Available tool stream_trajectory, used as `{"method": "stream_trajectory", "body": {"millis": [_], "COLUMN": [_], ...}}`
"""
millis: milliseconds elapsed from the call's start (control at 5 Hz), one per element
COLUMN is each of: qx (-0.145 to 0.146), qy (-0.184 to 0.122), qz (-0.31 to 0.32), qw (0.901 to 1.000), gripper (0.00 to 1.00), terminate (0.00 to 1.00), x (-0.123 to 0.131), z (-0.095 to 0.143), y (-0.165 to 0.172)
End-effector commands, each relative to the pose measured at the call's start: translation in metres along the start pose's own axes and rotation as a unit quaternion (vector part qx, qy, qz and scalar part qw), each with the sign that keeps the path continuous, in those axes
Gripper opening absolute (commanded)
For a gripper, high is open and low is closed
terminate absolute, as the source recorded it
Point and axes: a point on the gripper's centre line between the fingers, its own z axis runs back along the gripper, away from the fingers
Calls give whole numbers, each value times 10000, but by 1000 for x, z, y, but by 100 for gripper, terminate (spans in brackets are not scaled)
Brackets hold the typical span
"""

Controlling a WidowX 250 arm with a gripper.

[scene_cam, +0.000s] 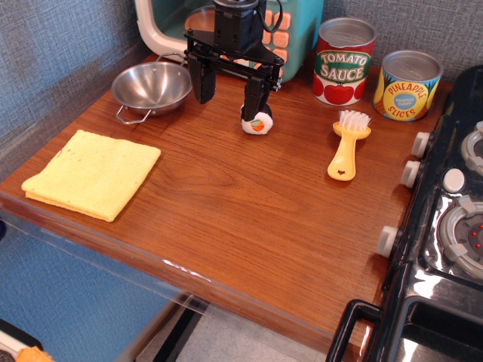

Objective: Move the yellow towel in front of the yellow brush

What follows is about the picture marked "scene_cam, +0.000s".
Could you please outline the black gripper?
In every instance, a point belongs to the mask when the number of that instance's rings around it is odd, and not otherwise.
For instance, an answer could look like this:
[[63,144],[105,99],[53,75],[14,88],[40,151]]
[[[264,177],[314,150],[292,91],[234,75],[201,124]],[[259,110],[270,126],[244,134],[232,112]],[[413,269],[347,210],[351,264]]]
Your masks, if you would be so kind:
[[270,91],[281,87],[279,75],[285,61],[266,48],[263,37],[277,32],[284,21],[282,2],[278,17],[266,22],[266,1],[214,1],[214,29],[184,31],[186,61],[195,98],[205,104],[216,90],[216,70],[246,78],[241,119],[252,121],[259,113],[272,116],[267,104]]

